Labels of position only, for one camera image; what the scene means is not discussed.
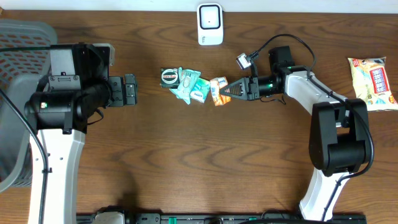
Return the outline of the yellow wet wipes pack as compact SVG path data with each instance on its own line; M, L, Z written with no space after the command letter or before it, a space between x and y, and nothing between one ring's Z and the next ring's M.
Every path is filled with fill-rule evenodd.
M386 57L348 58L357 98L362 99L368 111L397 111L385 64Z

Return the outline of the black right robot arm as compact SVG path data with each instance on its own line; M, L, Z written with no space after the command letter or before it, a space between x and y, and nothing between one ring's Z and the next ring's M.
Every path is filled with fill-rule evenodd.
M221 88L220 93L254 101L272 95L287 95L310 116L308 150L314 166L307 192L299 203L300 216L312 222L333 219L333 207L349 179L365 174L373 164L374 143L369 131L366 104L348 99L320 82L310 67L296 65L288 46L269 51L271 74L258 74L255 51L236 61L251 76Z

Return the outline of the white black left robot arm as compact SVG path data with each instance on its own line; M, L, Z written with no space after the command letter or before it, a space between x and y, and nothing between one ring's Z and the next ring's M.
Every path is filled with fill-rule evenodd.
M137 81L64 72L25 104L31 125L32 188L29 223L76 223L78 168L89 117L101 108L137 103Z

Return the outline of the small orange box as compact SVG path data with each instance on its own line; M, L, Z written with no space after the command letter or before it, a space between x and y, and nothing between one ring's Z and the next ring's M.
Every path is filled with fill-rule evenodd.
M220 90L228 85L226 77L217 77L210 80L211 96L215 106L222 106L231 101L230 96L224 96L220 93Z

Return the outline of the green tissue pack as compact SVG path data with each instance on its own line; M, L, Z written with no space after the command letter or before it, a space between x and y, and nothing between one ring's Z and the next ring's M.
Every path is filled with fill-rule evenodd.
M190 69L178 68L178 77L180 84L176 89L170 89L170 91L178 98L190 104L190 93L193 90L197 80L199 79L201 72Z

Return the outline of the small green tissue packet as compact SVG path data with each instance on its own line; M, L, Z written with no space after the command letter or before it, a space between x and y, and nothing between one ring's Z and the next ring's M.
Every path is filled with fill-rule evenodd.
M199 78L190 92L190 98L204 103L210 91L210 81Z

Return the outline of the round black red tin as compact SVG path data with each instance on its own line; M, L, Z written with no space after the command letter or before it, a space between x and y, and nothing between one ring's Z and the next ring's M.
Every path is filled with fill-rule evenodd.
M177 68L160 69L160 85L162 88L178 88L180 76Z

